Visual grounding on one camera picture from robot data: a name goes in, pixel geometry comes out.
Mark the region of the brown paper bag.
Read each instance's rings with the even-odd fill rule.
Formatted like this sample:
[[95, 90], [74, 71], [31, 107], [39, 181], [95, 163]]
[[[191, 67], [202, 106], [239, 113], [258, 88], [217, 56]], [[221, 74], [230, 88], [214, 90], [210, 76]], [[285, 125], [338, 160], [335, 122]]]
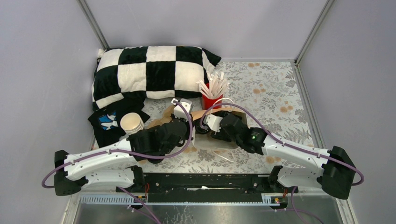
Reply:
[[[230, 98], [221, 98], [221, 103], [233, 103]], [[236, 123], [247, 125], [245, 112], [231, 106], [221, 106], [220, 103], [209, 110], [204, 116], [205, 110], [193, 111], [192, 117], [195, 125], [193, 146], [198, 150], [210, 151], [221, 157], [223, 160], [235, 162], [233, 151], [238, 148], [236, 142], [232, 140], [225, 130], [221, 129], [220, 120], [231, 114]]]

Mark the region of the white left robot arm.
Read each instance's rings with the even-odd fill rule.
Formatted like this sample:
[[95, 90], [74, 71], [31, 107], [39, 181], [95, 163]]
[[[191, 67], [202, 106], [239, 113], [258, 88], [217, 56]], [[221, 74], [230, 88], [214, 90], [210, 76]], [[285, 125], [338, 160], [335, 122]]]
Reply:
[[68, 196], [82, 189], [130, 188], [144, 185], [143, 171], [136, 163], [148, 160], [160, 163], [173, 156], [172, 150], [184, 150], [192, 140], [193, 104], [173, 99], [170, 122], [143, 129], [95, 151], [54, 154], [54, 189], [57, 196]]

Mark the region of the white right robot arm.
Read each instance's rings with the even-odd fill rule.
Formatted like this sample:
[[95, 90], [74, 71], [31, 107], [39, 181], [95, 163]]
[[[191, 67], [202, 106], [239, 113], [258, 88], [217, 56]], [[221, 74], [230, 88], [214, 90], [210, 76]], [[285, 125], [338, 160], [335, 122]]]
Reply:
[[248, 153], [280, 157], [300, 165], [300, 168], [274, 166], [268, 182], [275, 191], [293, 187], [318, 188], [338, 199], [349, 198], [355, 165], [341, 147], [329, 150], [282, 140], [260, 127], [248, 127], [240, 117], [226, 111], [206, 115], [203, 127], [210, 130], [214, 138], [233, 142]]

